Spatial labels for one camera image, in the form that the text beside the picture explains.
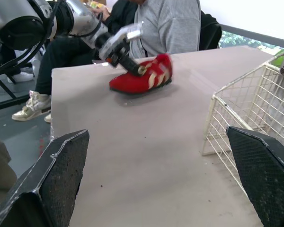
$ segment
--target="black backpack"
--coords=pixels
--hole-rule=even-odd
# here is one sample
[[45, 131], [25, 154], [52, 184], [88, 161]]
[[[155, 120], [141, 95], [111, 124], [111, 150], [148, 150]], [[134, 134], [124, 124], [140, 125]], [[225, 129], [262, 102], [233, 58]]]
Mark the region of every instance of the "black backpack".
[[217, 19], [201, 11], [201, 35], [199, 50], [218, 48], [222, 37], [222, 28]]

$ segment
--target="textured black pad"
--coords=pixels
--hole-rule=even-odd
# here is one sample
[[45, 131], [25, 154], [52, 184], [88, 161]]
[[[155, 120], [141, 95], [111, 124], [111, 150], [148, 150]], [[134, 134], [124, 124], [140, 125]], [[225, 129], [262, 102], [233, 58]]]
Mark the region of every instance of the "textured black pad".
[[87, 130], [51, 142], [0, 204], [0, 227], [68, 227], [88, 143]]
[[227, 135], [242, 185], [264, 227], [284, 227], [284, 146], [235, 127]]

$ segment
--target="gray sleeve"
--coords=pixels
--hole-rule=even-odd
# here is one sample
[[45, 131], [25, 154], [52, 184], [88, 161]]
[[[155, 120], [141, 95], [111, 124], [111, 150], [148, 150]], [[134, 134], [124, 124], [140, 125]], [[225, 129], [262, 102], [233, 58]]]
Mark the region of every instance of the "gray sleeve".
[[199, 50], [201, 23], [194, 18], [174, 17], [159, 28], [159, 35], [167, 53]]

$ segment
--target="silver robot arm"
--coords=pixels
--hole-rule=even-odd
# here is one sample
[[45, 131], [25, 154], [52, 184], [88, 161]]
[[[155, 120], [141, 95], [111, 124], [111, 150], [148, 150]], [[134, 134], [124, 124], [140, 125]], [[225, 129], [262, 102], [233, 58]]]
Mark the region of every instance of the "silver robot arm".
[[[51, 20], [56, 4], [58, 7]], [[129, 58], [124, 40], [140, 38], [142, 24], [124, 27], [116, 35], [111, 35], [79, 0], [0, 0], [1, 43], [15, 50], [24, 50], [57, 35], [79, 37], [90, 48], [98, 49], [100, 58], [113, 67], [121, 64], [139, 75], [139, 65]]]

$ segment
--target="window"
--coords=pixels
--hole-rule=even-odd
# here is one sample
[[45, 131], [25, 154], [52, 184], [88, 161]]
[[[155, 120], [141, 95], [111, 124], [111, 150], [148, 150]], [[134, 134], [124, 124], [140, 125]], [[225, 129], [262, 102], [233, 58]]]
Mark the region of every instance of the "window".
[[232, 46], [249, 46], [260, 49], [269, 54], [275, 55], [284, 48], [267, 44], [258, 40], [250, 39], [241, 35], [223, 31], [222, 38], [219, 42], [220, 48], [232, 47]]

